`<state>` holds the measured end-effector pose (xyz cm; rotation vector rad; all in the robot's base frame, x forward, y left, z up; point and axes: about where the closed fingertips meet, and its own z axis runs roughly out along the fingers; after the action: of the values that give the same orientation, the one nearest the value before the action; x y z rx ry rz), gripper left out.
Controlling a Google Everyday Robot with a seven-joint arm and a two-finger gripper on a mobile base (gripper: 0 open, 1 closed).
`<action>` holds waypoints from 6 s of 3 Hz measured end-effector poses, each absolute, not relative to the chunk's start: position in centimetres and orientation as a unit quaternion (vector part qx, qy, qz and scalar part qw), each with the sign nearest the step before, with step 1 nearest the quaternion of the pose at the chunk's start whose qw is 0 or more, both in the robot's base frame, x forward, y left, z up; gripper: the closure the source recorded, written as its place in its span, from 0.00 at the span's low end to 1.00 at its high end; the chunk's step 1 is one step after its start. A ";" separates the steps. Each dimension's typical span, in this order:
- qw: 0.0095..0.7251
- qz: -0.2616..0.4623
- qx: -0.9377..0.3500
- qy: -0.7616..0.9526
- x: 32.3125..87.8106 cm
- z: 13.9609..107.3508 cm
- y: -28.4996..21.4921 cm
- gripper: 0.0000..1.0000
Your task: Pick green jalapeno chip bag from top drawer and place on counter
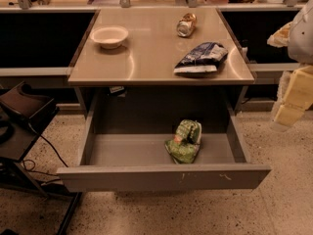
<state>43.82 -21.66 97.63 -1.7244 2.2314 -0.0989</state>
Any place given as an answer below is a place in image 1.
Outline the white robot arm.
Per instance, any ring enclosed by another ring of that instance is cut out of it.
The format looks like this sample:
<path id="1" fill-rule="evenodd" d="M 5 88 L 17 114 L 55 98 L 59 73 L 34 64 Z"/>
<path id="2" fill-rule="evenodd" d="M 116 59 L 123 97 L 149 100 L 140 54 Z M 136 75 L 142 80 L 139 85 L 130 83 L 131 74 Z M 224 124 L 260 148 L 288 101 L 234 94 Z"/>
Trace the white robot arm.
<path id="1" fill-rule="evenodd" d="M 300 63 L 296 70 L 283 72 L 271 112 L 271 128 L 283 132 L 313 105 L 313 0 L 272 34 L 267 43 L 287 47 L 289 57 Z"/>

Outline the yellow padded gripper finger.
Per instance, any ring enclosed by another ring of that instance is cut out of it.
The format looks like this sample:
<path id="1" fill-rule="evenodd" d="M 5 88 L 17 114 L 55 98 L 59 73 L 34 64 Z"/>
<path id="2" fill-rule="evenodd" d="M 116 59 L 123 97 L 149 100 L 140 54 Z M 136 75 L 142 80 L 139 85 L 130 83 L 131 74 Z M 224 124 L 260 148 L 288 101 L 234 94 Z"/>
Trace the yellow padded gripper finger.
<path id="1" fill-rule="evenodd" d="M 313 66 L 284 71 L 271 112 L 270 126 L 284 132 L 291 128 L 313 105 Z"/>

